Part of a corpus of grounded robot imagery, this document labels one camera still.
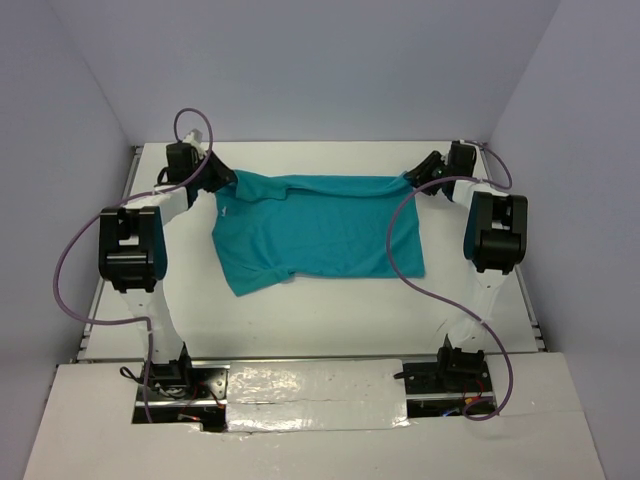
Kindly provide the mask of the teal t shirt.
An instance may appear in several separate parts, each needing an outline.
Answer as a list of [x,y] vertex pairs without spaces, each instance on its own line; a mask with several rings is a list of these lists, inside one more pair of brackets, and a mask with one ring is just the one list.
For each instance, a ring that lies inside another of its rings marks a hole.
[[295,275],[424,277],[411,191],[403,176],[238,172],[215,194],[212,232],[231,291],[244,296]]

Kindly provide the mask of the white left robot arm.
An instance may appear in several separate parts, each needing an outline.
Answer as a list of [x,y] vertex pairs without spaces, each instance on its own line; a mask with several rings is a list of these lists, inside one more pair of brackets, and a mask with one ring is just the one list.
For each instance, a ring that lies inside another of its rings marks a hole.
[[212,150],[202,148],[198,133],[166,147],[167,164],[151,194],[99,215],[99,273],[141,324],[146,359],[139,383],[144,391],[178,399],[194,390],[196,374],[165,297],[165,227],[186,213],[200,192],[214,193],[237,181]]

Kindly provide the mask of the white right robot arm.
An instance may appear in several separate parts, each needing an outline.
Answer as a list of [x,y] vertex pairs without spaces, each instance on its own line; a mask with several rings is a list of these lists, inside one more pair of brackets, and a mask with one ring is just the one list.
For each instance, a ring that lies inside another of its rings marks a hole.
[[528,240],[528,199],[510,194],[475,176],[477,142],[454,140],[449,152],[435,150],[405,174],[422,193],[443,194],[468,212],[463,255],[469,262],[463,310],[437,353],[435,380],[444,390],[471,387],[481,380],[487,330],[497,295],[506,277],[525,257]]

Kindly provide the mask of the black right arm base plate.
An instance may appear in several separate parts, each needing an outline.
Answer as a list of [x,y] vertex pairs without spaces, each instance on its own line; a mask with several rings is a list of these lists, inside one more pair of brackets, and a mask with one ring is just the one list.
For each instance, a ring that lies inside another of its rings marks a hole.
[[479,375],[442,373],[435,361],[404,363],[393,374],[404,383],[410,400],[463,400],[482,397],[492,392],[492,381],[487,368]]

